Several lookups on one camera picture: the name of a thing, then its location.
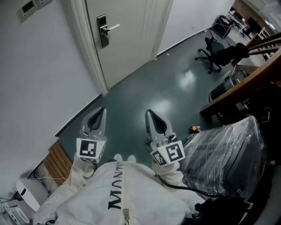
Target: green floor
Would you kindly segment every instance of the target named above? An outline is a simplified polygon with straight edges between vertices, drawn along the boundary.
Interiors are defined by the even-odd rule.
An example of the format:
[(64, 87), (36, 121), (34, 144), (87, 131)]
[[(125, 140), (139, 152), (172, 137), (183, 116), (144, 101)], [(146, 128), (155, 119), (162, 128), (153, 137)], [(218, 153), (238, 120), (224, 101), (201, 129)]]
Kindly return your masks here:
[[(147, 109), (158, 110), (170, 119), (179, 139), (189, 135), (191, 125), (200, 125), (203, 130), (219, 127), (222, 123), (216, 116), (206, 120), (199, 113), (208, 103), (208, 96), (224, 75), (231, 69), (208, 74), (207, 61), (195, 61), (199, 48), (206, 47), (204, 38), (210, 33), (198, 34), (147, 63), (121, 81), (108, 94), (95, 102), (82, 116), (76, 119), (60, 135), (60, 141), (70, 156), (76, 152), (76, 137), (79, 135), (82, 117), (97, 107), (107, 109), (106, 136), (108, 142), (101, 163), (112, 159), (117, 153), (127, 157), (133, 154), (137, 162), (150, 166), (151, 157), (144, 145), (146, 138), (144, 114)], [(225, 47), (234, 45), (229, 38), (218, 41)]]

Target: door lock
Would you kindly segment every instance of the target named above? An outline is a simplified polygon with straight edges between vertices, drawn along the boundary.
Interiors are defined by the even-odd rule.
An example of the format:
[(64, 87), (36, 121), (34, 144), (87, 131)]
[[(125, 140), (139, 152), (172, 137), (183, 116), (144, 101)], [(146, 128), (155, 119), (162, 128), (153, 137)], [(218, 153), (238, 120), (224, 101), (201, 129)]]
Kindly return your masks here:
[(113, 30), (116, 27), (119, 27), (120, 24), (116, 24), (110, 28), (107, 28), (107, 23), (106, 23), (106, 16), (105, 14), (102, 16), (99, 16), (97, 18), (97, 23), (98, 23), (98, 28), (99, 28), (99, 32), (100, 32), (100, 36), (101, 36), (101, 45), (102, 47), (106, 47), (109, 45), (109, 35), (108, 32)]

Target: door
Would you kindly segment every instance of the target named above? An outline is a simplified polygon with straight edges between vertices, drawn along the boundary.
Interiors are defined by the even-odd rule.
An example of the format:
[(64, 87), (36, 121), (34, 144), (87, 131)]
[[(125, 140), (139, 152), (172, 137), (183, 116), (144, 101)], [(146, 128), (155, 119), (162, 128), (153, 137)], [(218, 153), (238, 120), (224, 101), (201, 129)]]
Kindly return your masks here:
[[(108, 89), (150, 61), (165, 0), (86, 0), (97, 54)], [(103, 47), (97, 17), (106, 16)]]

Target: shoe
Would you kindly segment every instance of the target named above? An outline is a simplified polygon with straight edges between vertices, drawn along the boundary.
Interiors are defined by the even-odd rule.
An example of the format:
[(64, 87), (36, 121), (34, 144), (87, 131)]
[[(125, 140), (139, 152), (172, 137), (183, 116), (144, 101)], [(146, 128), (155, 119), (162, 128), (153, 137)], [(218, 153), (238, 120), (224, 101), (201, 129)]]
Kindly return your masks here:
[(128, 157), (128, 160), (127, 160), (128, 162), (133, 162), (133, 163), (136, 163), (137, 162), (137, 159), (136, 159), (136, 157), (134, 157), (133, 155), (130, 155), (129, 157)]
[(117, 160), (117, 161), (123, 161), (123, 158), (122, 158), (122, 156), (120, 154), (116, 154), (114, 156), (114, 159)]

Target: plastic-wrapped object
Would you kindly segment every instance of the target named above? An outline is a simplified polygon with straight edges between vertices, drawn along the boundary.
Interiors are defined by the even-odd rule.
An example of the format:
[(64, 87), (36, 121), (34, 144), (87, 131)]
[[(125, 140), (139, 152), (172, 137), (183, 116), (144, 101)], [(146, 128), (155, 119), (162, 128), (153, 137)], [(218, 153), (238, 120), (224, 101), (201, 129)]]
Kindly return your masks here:
[(202, 131), (185, 146), (183, 182), (192, 188), (248, 200), (266, 164), (266, 145), (255, 117)]

